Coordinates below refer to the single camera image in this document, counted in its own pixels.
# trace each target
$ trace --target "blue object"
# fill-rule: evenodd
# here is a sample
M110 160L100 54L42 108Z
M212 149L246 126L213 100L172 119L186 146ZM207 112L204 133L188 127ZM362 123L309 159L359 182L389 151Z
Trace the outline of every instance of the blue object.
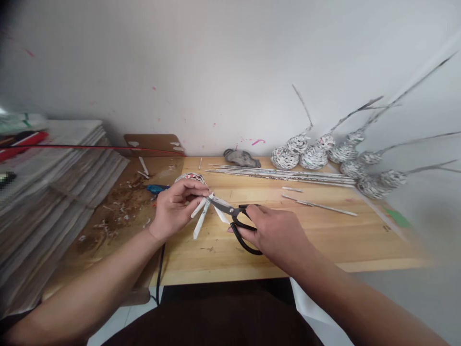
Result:
M166 185L147 185L147 190L153 195L158 195L160 192L168 190L170 187Z

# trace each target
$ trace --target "folded newspaper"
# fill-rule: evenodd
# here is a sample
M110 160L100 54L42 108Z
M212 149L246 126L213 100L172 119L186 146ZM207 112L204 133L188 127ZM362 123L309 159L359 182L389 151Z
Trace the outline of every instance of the folded newspaper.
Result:
M42 144L100 145L98 120L50 120ZM47 280L128 160L111 149L32 148L0 164L0 313L32 309Z

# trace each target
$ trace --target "black scissors handle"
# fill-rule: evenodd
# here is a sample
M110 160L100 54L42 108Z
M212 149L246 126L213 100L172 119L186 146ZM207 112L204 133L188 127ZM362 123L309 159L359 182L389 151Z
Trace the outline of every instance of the black scissors handle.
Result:
M242 213L245 214L250 220L251 218L248 216L248 214L246 213L246 207L248 207L248 204L241 204L239 205L239 208L242 209ZM263 253L259 250L255 250L251 247L249 247L242 239L242 236L240 235L240 232L239 230L237 229L237 226L239 227L243 227L243 228L246 228L250 231L257 231L258 229L257 228L254 228L252 226L249 226L249 225L246 225L244 223L241 223L238 219L237 219L237 216L235 215L232 215L232 220L233 222L230 223L230 226L232 227L232 230L234 231L234 234L235 236L237 237L237 240L239 241L240 245L245 249L247 250L249 253L253 254L253 255L262 255Z

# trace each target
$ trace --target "wooden table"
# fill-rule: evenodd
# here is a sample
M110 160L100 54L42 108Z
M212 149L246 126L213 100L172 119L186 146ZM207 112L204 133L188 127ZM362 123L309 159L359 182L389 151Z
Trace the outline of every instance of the wooden table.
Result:
M269 158L259 158L264 168L273 168ZM347 272L381 271L427 266L430 261L416 244L403 240L353 188L284 182L205 172L209 163L227 164L224 158L186 158L182 173L204 176L215 194L230 204L257 203L296 213L311 242ZM303 193L283 190L296 187ZM283 198L285 193L314 203L352 211L353 217L308 207ZM186 228L166 244L161 285L195 284L287 276L265 256L252 255L240 246L227 224L211 207L198 239L193 240L197 215ZM157 282L157 273L151 285Z

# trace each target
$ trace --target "hand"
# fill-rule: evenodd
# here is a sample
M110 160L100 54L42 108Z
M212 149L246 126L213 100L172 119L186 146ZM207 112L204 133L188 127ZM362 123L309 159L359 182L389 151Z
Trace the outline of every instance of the hand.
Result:
M288 273L308 252L315 251L293 212L256 205L249 205L246 212L258 230L237 227L242 238L285 272Z
M208 197L208 186L194 179L181 179L157 197L157 212L149 232L159 241L166 242L190 220L203 197Z

